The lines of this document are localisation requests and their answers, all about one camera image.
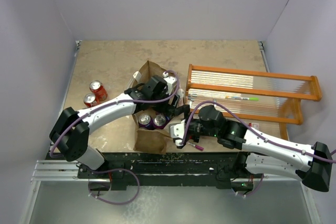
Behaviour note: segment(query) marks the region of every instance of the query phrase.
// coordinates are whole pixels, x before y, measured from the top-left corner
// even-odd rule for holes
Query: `white panel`
[[[336,0],[290,0],[266,42],[266,57],[273,72],[316,75],[323,98],[303,102],[304,123],[289,126],[295,142],[316,141],[336,148],[335,78]],[[330,191],[313,192],[323,223],[334,223],[336,212],[336,167]]]
[[[90,134],[92,134],[95,130],[99,129],[105,124],[117,120],[118,118],[122,118],[127,115],[132,115],[135,112],[135,108],[137,107],[137,105],[133,102],[123,102],[108,106],[108,104],[112,104],[116,101],[122,101],[122,100],[132,101],[133,99],[128,94],[122,93],[116,98],[113,98],[112,100],[104,102],[93,108],[86,108],[79,110],[78,116],[81,117],[86,113],[91,113],[91,111],[97,110],[99,107],[107,106],[106,108],[100,108],[100,110],[98,110],[97,112],[93,112],[90,116],[83,119],[83,122],[89,123],[88,126],[90,129]]]
[[[76,44],[53,0],[0,0],[0,10],[0,223],[18,224]]]
[[[288,0],[55,0],[76,39],[265,40]]]

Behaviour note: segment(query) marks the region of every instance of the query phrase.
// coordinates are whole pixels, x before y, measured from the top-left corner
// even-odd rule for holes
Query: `marker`
[[[226,99],[235,99],[235,100],[250,100],[250,101],[259,101],[257,97],[225,97]]]
[[[200,146],[199,146],[199,145],[197,145],[197,144],[193,144],[193,143],[190,143],[190,142],[187,142],[187,143],[189,143],[189,145],[191,145],[191,146],[195,147],[196,149],[198,149],[198,150],[200,150],[200,151],[204,150],[204,148],[203,148],[203,147],[200,147]]]

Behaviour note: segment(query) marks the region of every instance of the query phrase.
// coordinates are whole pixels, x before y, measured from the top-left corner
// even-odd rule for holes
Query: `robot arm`
[[[184,113],[185,119],[181,123],[170,125],[170,135],[177,148],[183,148],[186,144],[183,142],[185,131],[185,139],[192,138],[196,142],[200,136],[213,136],[224,147],[243,151],[233,167],[236,174],[269,173],[288,176],[301,180],[314,190],[329,190],[332,164],[307,155],[332,159],[325,144],[296,144],[254,130],[266,138],[263,140],[243,124],[226,120],[212,105],[201,108],[199,119],[191,119],[185,129],[190,108],[188,105],[176,107],[179,98],[175,94],[178,87],[170,94],[176,82],[179,86],[178,79],[166,74],[164,77],[153,76],[147,83],[129,88],[113,100],[93,108],[63,110],[49,136],[54,142],[50,156],[53,157],[53,151],[57,147],[69,162],[77,160],[92,170],[104,170],[108,162],[98,150],[88,145],[89,135],[109,122],[151,106],[155,111],[168,116]],[[303,151],[299,153],[291,148]]]
[[[297,144],[254,130],[266,138],[263,140],[243,124],[225,119],[213,105],[201,108],[198,116],[199,119],[191,120],[186,139],[191,138],[198,142],[200,136],[213,136],[224,147],[243,151],[233,167],[238,173],[287,176],[302,181],[314,190],[329,190],[332,164],[307,155],[310,153],[332,159],[325,144]],[[185,135],[185,121],[170,125],[170,135],[177,148],[183,148],[186,144],[182,140]]]
[[[176,83],[175,77],[153,76],[147,83],[141,85],[141,90],[138,89],[139,85],[129,88],[118,97],[96,107],[79,111],[66,108],[49,137],[55,145],[57,143],[57,148],[67,161],[77,160],[97,170],[106,160],[100,152],[88,145],[89,135],[107,123],[146,110],[149,106],[167,114],[182,113],[183,107],[182,109],[176,108],[178,98],[171,95]],[[174,96],[174,105],[169,104],[169,96]]]

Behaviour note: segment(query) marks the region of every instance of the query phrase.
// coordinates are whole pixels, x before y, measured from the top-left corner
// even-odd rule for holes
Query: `gray floor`
[[[135,187],[103,197],[125,200]],[[88,197],[85,182],[43,182],[31,224],[62,223],[311,223],[299,182],[264,182],[242,199],[231,190],[212,187],[141,187],[126,206],[108,205]]]

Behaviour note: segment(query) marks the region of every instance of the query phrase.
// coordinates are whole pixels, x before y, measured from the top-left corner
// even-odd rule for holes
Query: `orange rack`
[[[320,101],[322,98],[316,76],[192,64],[189,65],[185,90],[185,101],[192,110],[202,101],[215,100],[242,119],[279,123],[281,138],[286,140],[286,124],[303,123],[301,100]],[[222,112],[225,117],[232,117],[224,110]]]

